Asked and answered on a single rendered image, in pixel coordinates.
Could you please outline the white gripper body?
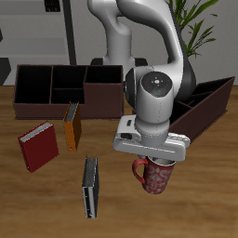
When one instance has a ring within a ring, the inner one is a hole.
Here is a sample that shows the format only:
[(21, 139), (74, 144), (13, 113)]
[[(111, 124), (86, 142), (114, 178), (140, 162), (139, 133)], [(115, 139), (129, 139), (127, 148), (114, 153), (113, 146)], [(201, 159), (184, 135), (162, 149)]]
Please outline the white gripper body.
[(145, 146), (132, 139), (122, 139), (119, 135), (116, 135), (112, 147), (118, 152), (182, 162), (185, 160), (186, 149), (190, 146), (190, 143), (191, 140), (188, 137), (176, 133), (169, 133), (165, 142), (159, 147)]

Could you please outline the red patterned mug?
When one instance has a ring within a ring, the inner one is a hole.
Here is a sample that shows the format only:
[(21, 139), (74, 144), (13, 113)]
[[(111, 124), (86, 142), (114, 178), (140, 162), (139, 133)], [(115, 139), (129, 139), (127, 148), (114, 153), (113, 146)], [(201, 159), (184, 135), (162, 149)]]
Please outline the red patterned mug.
[[(175, 161), (146, 156), (134, 161), (132, 172), (146, 192), (159, 194), (165, 190), (175, 164)], [(142, 177), (137, 173), (139, 165), (144, 165)]]

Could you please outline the dark brown desk caddy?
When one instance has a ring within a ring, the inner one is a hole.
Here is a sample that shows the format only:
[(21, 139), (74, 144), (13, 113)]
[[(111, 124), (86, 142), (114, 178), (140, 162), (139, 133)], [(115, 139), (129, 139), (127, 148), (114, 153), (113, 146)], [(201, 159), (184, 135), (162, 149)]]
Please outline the dark brown desk caddy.
[(189, 98), (175, 100), (169, 131), (194, 142), (226, 113), (234, 79), (233, 76), (198, 84)]
[(13, 106), (18, 119), (61, 120), (71, 102), (83, 119), (124, 113), (123, 69), (112, 65), (20, 65)]

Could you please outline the black book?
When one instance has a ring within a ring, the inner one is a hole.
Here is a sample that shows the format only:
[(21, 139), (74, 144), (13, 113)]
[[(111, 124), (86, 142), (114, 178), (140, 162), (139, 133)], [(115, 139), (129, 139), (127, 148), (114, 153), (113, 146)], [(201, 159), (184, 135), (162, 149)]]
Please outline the black book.
[(99, 199), (98, 157), (86, 157), (82, 193), (87, 218), (96, 218)]

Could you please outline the orange book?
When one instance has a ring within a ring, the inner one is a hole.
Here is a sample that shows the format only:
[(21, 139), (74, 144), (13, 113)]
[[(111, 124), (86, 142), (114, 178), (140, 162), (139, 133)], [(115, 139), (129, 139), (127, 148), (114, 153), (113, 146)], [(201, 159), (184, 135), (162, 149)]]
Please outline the orange book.
[(78, 102), (71, 102), (69, 104), (63, 119), (63, 124), (68, 152), (76, 152), (82, 134)]

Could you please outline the red book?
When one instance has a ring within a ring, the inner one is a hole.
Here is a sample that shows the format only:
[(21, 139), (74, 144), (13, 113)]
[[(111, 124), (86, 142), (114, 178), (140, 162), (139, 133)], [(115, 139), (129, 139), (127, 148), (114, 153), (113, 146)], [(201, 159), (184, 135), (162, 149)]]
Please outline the red book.
[(54, 126), (48, 121), (21, 135), (18, 141), (31, 173), (59, 155)]

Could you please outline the green pot plant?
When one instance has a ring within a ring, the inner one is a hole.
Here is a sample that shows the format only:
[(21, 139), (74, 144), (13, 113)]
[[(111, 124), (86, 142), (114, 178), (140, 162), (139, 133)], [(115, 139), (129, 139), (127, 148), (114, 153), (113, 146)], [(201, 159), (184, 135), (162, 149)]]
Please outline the green pot plant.
[(207, 0), (204, 3), (201, 3), (201, 1), (202, 0), (198, 0), (191, 9), (188, 9), (187, 0), (168, 0), (169, 5), (172, 6), (172, 9), (174, 10), (179, 30), (182, 32), (185, 27), (190, 28), (189, 34), (191, 35), (191, 39), (188, 43), (183, 42), (188, 57), (199, 56), (197, 49), (200, 46), (215, 41), (215, 38), (209, 38), (213, 26), (207, 28), (203, 33), (201, 33), (201, 35), (199, 35), (204, 20), (194, 23), (194, 25), (191, 26), (191, 22), (195, 18), (218, 2), (218, 0)]

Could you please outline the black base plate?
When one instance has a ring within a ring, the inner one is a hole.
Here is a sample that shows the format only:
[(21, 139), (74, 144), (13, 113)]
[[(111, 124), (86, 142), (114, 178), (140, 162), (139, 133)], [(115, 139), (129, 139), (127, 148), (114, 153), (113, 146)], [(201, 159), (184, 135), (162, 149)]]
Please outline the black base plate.
[[(91, 65), (102, 65), (103, 64), (103, 58), (94, 58), (91, 60)], [(137, 67), (139, 66), (147, 66), (148, 62), (144, 58), (135, 58), (135, 65)]]

